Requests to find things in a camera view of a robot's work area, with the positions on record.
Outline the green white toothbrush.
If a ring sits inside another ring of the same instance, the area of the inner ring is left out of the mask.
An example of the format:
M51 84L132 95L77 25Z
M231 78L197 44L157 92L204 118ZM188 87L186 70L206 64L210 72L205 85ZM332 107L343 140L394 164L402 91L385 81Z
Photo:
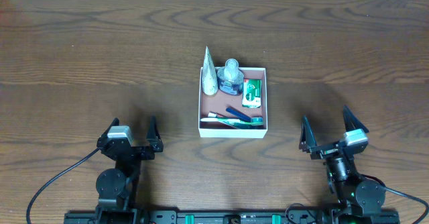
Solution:
M263 119L261 117L251 118L251 122L242 121L235 118L219 118L219 117L205 117L200 120L201 122L219 122L219 123L228 123L230 125L241 124L241 125L253 125L260 126L263 125Z

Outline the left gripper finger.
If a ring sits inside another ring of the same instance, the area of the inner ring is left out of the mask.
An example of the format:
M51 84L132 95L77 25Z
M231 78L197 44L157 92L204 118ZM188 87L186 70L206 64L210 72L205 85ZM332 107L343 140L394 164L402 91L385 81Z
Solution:
M117 118L114 118L114 120L111 122L111 124L108 126L108 128L100 135L100 139L104 139L107 138L107 134L109 133L110 129L113 126L118 126L119 125L119 120Z
M157 124L156 117L152 116L149 123L149 129L147 131L146 140L148 141L151 147L162 147L163 142L160 137Z

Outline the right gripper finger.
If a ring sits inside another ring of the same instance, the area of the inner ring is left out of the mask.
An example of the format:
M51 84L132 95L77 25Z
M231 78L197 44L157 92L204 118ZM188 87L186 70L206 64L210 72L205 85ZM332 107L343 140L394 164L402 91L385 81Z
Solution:
M369 130L355 117L346 105L343 106L343 119L346 131L361 129L365 133L369 133Z
M317 146L317 143L306 116L302 117L301 130L299 149L303 152L311 152Z

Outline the teal white toothpaste tube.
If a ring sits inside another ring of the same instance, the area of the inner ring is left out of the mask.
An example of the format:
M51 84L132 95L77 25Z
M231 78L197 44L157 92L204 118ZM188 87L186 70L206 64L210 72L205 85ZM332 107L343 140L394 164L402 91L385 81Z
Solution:
M244 121L235 118L228 118L218 113L209 112L208 117L202 118L202 122L217 122L235 129L250 129L251 126L247 125Z

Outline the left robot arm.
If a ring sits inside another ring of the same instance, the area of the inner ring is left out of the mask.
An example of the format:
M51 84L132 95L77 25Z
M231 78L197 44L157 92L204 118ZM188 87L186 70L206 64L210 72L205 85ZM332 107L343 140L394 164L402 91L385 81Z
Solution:
M96 181L97 223L149 223L148 212L138 208L135 200L141 163L164 150L155 117L150 119L146 140L146 146L133 146L131 128L120 125L117 118L98 138L97 147L115 161L115 167L103 171Z

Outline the blue hand sanitizer bottle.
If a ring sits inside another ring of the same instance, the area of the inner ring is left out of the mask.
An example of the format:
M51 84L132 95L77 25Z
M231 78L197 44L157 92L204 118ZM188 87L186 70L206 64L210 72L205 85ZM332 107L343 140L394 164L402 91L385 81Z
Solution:
M239 70L239 63L234 58L225 62L223 67L217 70L219 90L229 95L241 95L243 93L244 74Z

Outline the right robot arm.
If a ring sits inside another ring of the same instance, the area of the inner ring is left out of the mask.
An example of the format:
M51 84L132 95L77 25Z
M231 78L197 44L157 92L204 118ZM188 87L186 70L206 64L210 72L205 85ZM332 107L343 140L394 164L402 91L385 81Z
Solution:
M331 144L318 145L307 117L302 118L299 149L313 160L324 160L328 187L338 203L318 212L317 223L374 223L381 218L385 187L359 173L355 155L369 144L369 130L343 107L345 133Z

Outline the green soap box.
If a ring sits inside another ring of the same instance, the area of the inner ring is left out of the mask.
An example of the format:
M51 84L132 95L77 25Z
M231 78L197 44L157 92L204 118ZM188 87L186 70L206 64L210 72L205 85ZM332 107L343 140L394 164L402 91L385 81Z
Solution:
M243 82L242 106L246 108L261 107L261 79L245 78Z

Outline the blue disposable razor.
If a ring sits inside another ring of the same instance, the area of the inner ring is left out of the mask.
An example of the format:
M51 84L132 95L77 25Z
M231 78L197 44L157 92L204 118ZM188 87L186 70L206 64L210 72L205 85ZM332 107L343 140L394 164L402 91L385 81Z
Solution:
M226 108L226 112L234 115L235 117L237 117L238 119L242 120L242 121L246 121L246 122L251 122L251 118L247 115L245 115L244 113L239 112L238 110L234 109L234 108Z

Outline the white lotion tube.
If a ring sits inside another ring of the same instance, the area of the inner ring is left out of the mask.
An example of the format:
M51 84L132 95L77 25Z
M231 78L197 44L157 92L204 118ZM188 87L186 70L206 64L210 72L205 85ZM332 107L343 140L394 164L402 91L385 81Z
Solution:
M218 91L217 72L215 70L208 46L205 49L201 75L202 91L208 96L213 96Z

